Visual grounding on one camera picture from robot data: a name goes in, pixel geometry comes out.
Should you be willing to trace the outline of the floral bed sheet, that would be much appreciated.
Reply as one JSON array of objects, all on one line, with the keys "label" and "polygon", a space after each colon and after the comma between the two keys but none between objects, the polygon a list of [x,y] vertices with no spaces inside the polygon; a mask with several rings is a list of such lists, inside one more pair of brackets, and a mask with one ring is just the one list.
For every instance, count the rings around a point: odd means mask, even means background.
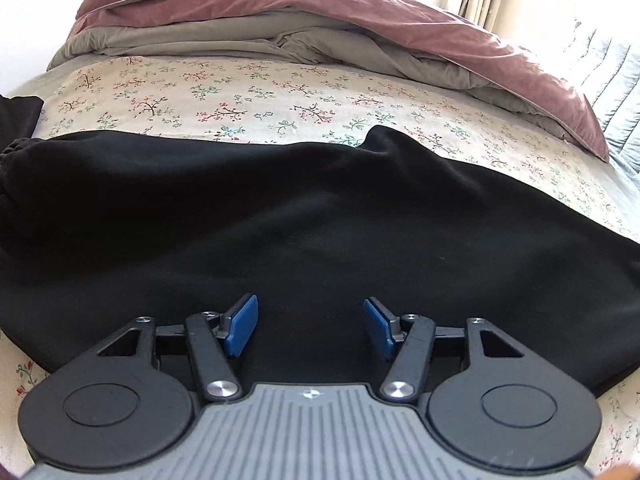
[{"label": "floral bed sheet", "polygon": [[360,144],[393,127],[435,153],[533,185],[607,228],[639,235],[639,177],[461,92],[337,65],[247,58],[84,55],[16,88],[39,96],[36,136],[118,129],[241,143]]}]

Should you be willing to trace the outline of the folded black garment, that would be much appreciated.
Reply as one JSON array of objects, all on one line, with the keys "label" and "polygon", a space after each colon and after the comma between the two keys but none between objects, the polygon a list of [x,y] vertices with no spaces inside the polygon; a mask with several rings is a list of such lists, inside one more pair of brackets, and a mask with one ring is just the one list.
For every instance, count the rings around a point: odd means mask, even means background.
[{"label": "folded black garment", "polygon": [[0,96],[0,148],[5,150],[18,139],[29,139],[35,131],[43,107],[38,96]]}]

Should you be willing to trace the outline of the grey quilted mattress cover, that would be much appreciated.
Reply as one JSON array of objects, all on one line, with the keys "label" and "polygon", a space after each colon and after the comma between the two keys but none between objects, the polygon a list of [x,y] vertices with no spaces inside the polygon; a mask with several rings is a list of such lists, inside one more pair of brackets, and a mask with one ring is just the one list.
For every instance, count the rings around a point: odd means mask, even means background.
[{"label": "grey quilted mattress cover", "polygon": [[596,114],[616,162],[639,175],[639,29],[575,23],[562,66]]}]

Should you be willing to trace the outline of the pink and grey duvet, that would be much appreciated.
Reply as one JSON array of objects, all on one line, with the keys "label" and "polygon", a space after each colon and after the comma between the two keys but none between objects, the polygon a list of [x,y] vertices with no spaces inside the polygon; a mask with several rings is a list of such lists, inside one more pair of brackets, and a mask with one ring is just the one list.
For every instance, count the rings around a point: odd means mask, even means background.
[{"label": "pink and grey duvet", "polygon": [[579,89],[527,50],[414,0],[84,0],[52,64],[86,54],[345,64],[469,93],[608,158]]}]

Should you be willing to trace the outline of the black pants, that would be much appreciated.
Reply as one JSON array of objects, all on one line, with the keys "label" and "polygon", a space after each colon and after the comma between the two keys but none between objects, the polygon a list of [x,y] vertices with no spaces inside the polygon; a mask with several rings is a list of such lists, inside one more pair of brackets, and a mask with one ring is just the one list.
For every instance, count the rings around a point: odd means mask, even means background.
[{"label": "black pants", "polygon": [[585,386],[639,363],[639,247],[385,127],[363,144],[85,131],[1,156],[1,326],[45,370],[251,292],[253,382],[378,382],[368,297],[494,323]]}]

